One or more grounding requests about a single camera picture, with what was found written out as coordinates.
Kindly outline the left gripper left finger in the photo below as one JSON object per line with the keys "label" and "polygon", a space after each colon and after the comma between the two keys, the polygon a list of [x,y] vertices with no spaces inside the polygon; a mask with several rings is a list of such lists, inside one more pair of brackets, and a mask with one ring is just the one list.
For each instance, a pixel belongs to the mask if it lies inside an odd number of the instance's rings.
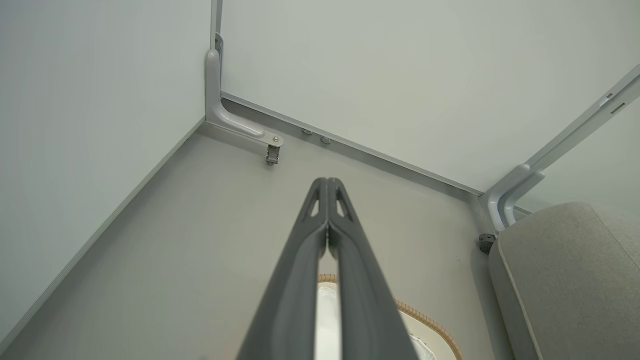
{"label": "left gripper left finger", "polygon": [[310,186],[237,360],[314,360],[319,260],[327,248],[327,178]]}

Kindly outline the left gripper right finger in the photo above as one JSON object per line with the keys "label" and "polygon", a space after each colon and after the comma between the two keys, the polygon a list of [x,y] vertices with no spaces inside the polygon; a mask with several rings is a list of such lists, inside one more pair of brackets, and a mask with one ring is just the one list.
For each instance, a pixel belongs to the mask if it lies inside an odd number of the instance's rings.
{"label": "left gripper right finger", "polygon": [[327,181],[327,246],[338,264],[342,360],[418,360],[345,185]]}

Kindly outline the white basket tan woven rim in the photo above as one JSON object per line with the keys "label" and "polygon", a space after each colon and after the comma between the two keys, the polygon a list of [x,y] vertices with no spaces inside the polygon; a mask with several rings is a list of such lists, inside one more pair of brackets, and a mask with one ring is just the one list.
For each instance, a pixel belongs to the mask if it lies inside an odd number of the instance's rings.
{"label": "white basket tan woven rim", "polygon": [[[460,347],[443,326],[396,300],[418,360],[464,360]],[[338,277],[320,274],[317,281],[314,360],[343,360]]]}

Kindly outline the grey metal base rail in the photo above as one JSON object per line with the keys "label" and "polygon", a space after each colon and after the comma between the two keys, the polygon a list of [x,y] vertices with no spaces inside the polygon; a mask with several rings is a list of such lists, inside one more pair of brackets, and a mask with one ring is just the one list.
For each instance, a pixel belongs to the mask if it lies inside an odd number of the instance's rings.
{"label": "grey metal base rail", "polygon": [[[399,159],[368,148],[367,146],[360,145],[354,141],[327,132],[326,130],[306,124],[290,116],[269,110],[262,105],[254,104],[253,102],[227,92],[221,92],[221,100],[229,112],[254,121],[267,129],[274,130],[282,135],[288,135],[300,141],[310,142],[325,150],[348,157],[434,191],[460,199],[480,198],[483,194],[482,191],[477,189],[464,186],[449,178],[400,161]],[[309,136],[304,134],[302,129],[311,130],[313,135]],[[325,145],[321,141],[322,136],[330,138],[332,140],[331,144]]]}

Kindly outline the grey metal corner bracket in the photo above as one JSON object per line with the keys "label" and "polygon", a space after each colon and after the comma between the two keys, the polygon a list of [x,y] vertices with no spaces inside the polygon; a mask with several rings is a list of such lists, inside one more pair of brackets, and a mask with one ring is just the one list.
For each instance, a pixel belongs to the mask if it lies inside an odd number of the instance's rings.
{"label": "grey metal corner bracket", "polygon": [[223,41],[217,33],[214,39],[215,44],[208,51],[205,59],[205,121],[272,148],[280,148],[284,145],[283,137],[266,130],[254,121],[231,113],[224,107],[221,94]]}

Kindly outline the grey metal frame post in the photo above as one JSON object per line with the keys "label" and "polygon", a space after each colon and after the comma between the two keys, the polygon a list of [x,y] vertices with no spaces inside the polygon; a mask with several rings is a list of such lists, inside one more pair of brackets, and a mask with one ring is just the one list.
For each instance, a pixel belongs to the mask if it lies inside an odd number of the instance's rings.
{"label": "grey metal frame post", "polygon": [[491,232],[498,235],[505,228],[514,225],[517,201],[542,182],[545,177],[544,170],[638,98],[640,98],[640,63],[636,64],[542,149],[524,163],[514,167],[480,196],[479,202]]}

